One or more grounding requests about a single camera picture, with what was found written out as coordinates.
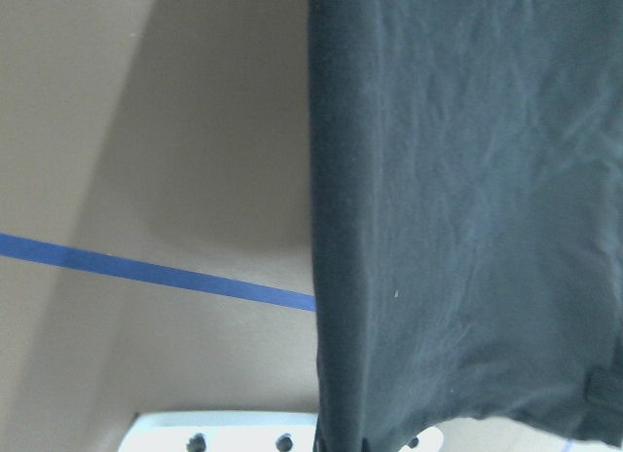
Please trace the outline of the black graphic t-shirt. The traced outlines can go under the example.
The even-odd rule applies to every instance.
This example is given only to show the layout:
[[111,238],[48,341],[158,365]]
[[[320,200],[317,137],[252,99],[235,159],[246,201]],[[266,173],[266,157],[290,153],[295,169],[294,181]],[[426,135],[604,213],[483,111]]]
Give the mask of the black graphic t-shirt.
[[319,451],[622,443],[622,0],[310,0]]

